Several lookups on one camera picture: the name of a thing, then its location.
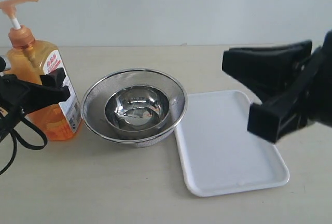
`bottle cap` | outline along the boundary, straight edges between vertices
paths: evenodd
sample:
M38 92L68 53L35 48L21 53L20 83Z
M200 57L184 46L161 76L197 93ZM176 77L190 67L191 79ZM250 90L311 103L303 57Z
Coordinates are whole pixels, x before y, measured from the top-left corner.
M6 14L12 23L12 28L8 34L14 48L23 48L35 41L31 30L24 25L20 25L16 18L16 5L26 2L38 2L39 0L7 0L0 2L0 9Z

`bowl rim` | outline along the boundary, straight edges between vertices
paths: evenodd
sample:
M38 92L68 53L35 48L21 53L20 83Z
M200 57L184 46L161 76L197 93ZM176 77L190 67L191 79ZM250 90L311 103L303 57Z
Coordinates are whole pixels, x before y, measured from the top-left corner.
M135 130L135 131L128 131L128 130L123 130L121 128L118 128L117 126L115 126L114 124L112 124L112 122L107 118L107 115L106 115L106 107L107 107L107 104L109 103L109 101L111 100L111 98L114 97L114 95L116 95L118 92L124 90L124 89L127 89L127 88L132 88L132 87L149 87L149 88L153 88L153 89L157 89L158 91L160 91L165 97L166 97L166 100L167 100L167 103L168 103L168 110L167 110L167 113L166 115L162 118L162 120L158 123L158 124L155 124L153 125L152 127L149 127L149 128L146 128L146 129L143 129L143 130ZM167 97L166 93L164 91L162 91L161 89L159 89L158 87L155 87L155 86L151 86L151 85L142 85L142 84L135 84L135 85L132 85L132 86L129 86L129 87L125 87L125 88L122 88L120 89L118 92L114 93L111 95L111 97L108 98L107 102L105 103L105 106L104 106L104 117L106 119L106 121L112 126L112 128L120 131L120 132L123 132L123 133L139 133L139 132L142 132L142 131L149 131L149 130L153 130L155 129L160 123L163 123L165 122L167 119L168 119L168 116L170 115L170 106L171 106L171 103L170 103L170 99Z
M174 81L179 86L179 88L182 90L182 92L183 92L183 95L184 95L184 98L185 98L184 108L182 110L182 113L178 117L178 119L170 127L166 128L162 132L160 132L160 133L158 133L156 135L153 135L151 137L141 138L141 139L134 139L134 140L124 140L124 139L117 139L117 138L107 137L107 136L105 136L105 135L97 132L96 130L94 130L92 128L92 126L87 122L87 120L85 118L85 115L83 114L84 113L84 106L85 106L87 97L90 94L90 92L99 83L101 83L103 80L105 80L105 79L107 79L107 78L109 78L111 76L114 76L114 75L123 74L123 73L126 73L126 72L132 72L132 71L152 72L152 73L160 74L162 76L166 76L169 79L171 79L172 81ZM169 75L169 74L167 74L165 72L162 72L162 71L159 71L159 70L156 70L156 69L151 69L151 68L126 68L126 69L122 69L122 70L110 73L108 75L105 75L104 77L102 77L101 79L99 79L97 82L95 82L92 86L90 86L88 88L88 90L85 92L85 94L84 94L84 96L82 98L80 110L81 110L82 120L84 121L85 125L87 126L87 128L91 132L93 132L93 133L97 134L98 136L100 136L100 137L102 137L102 138L104 138L104 139L106 139L108 141L111 141L111 142L115 142L115 143L119 143L119 144L137 144L137 143L142 143L142 142L150 141L152 139L155 139L155 138L158 138L160 136L163 136L164 134L168 133L170 130L174 129L181 122L182 118L184 117L184 115L185 115L185 113L187 111L187 107L188 107L188 95L187 95L187 92L184 89L184 87L182 86L182 84L177 79L175 79L173 76L171 76L171 75Z

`stainless steel bowl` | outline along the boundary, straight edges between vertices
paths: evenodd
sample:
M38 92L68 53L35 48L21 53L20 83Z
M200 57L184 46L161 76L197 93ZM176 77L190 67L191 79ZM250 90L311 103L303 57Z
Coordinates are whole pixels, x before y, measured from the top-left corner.
M124 88L107 101L105 116L114 131L124 139L153 136L164 127L170 103L159 89L134 85Z
M155 135L145 138L124 139L106 119L105 106L117 92L134 85L159 89L169 100L169 116ZM169 136L182 120L187 109L187 94L173 77L160 71L134 68L109 74L93 86L83 97L81 115L86 126L104 139L136 148L156 144Z

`orange plastic bottle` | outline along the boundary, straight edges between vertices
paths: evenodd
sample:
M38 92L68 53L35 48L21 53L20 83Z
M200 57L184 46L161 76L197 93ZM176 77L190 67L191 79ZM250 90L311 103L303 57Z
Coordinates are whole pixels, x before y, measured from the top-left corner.
M40 75L48 74L59 67L64 67L59 48L47 41L36 40L24 25L16 18L17 4L37 2L38 0L8 0L0 2L0 9L7 14L13 27L9 39L13 48L7 52L11 62L11 70L7 74L15 74L19 79L42 84ZM65 141L75 136L81 124L80 104L66 72L64 85L69 87L71 96L66 102L45 107L28 115L51 141Z

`dish soap bottle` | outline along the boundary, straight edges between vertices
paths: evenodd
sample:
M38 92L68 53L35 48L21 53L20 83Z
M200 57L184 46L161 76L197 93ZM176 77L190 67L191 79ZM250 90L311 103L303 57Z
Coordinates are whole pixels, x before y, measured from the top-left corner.
M11 20L9 39L13 48L7 52L11 70L20 80L42 84L40 75L56 68L65 69L59 49L47 41L36 40L29 28L20 25L16 18L16 5L38 0L8 0L0 2L0 9ZM69 87L71 96L66 102L51 105L28 115L51 141L65 141L75 136L81 124L80 106L72 83L65 69L63 84Z

